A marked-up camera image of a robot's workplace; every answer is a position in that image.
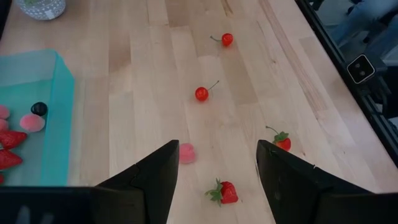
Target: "red strawberry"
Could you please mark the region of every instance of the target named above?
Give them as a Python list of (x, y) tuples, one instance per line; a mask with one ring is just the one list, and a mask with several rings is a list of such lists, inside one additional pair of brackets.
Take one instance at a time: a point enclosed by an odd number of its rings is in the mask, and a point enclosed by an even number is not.
[(9, 150), (0, 150), (0, 170), (19, 165), (22, 159)]
[(18, 131), (0, 132), (0, 143), (3, 149), (13, 149), (22, 143), (27, 137), (26, 133)]
[(205, 193), (205, 195), (211, 195), (210, 200), (217, 202), (219, 206), (221, 206), (221, 204), (235, 203), (238, 201), (235, 186), (231, 182), (220, 182), (219, 179), (216, 179), (216, 183), (216, 189), (209, 190)]
[(285, 132), (278, 133), (274, 128), (268, 127), (268, 126), (266, 126), (266, 128), (272, 129), (273, 131), (275, 131), (277, 133), (277, 135), (275, 135), (274, 141), (272, 143), (274, 143), (276, 146), (278, 146), (279, 148), (281, 148), (285, 151), (290, 150), (290, 148), (292, 147), (292, 141), (290, 140), (290, 138), (287, 137), (287, 136), (289, 136), (288, 133), (285, 133)]

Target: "cherry stem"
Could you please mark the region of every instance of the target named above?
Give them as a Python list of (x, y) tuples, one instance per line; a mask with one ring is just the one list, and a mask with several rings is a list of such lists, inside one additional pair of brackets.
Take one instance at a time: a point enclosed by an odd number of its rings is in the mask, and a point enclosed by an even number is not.
[(274, 128), (272, 128), (272, 127), (270, 127), (270, 126), (266, 126), (266, 128), (269, 128), (269, 129), (275, 131), (277, 134), (279, 134)]
[(212, 38), (213, 40), (217, 41), (217, 42), (221, 42), (221, 40), (217, 40), (216, 38), (214, 38), (212, 35), (210, 36), (210, 38)]
[(217, 83), (219, 83), (220, 81), (218, 80), (216, 83), (214, 83), (214, 85), (212, 85), (209, 89), (207, 90), (211, 90), (211, 88), (213, 88), (215, 85), (217, 85)]

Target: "black ball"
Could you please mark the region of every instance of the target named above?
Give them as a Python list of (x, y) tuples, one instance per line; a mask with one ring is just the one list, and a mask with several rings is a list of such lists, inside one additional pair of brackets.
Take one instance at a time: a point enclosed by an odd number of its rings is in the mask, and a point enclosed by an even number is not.
[(33, 104), (33, 106), (30, 108), (30, 111), (33, 114), (39, 115), (39, 116), (44, 116), (49, 109), (47, 108), (47, 105), (43, 102), (37, 102)]

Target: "strawberry leaves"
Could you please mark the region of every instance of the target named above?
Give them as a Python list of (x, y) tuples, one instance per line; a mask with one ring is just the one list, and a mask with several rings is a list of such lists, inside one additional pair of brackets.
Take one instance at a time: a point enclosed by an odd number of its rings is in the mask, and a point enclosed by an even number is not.
[(266, 126), (266, 128), (269, 128), (269, 129), (271, 129), (271, 130), (273, 130), (273, 131), (275, 131), (276, 132), (276, 135), (274, 136), (274, 141), (272, 142), (272, 143), (277, 143), (277, 142), (280, 142), (280, 141), (285, 141), (287, 138), (288, 138), (288, 136), (289, 136), (289, 134), (288, 133), (285, 133), (285, 132), (281, 132), (281, 133), (278, 133), (274, 128), (272, 128), (272, 127), (269, 127), (269, 126)]
[(205, 195), (211, 196), (211, 201), (217, 202), (218, 206), (221, 206), (221, 199), (223, 199), (223, 195), (221, 194), (221, 189), (223, 185), (221, 184), (221, 180), (216, 178), (216, 187), (213, 190), (209, 190), (205, 193)]

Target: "pink peach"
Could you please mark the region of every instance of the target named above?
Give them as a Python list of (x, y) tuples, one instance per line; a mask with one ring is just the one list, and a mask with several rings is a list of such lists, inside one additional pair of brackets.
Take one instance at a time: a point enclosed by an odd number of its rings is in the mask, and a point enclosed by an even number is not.
[(0, 105), (0, 118), (7, 119), (10, 116), (10, 111), (4, 105)]
[(8, 130), (8, 122), (5, 119), (0, 119), (0, 131)]
[(39, 115), (27, 114), (21, 118), (19, 125), (28, 132), (37, 132), (44, 128), (45, 121)]
[(180, 145), (180, 163), (189, 164), (196, 160), (195, 150), (190, 143)]

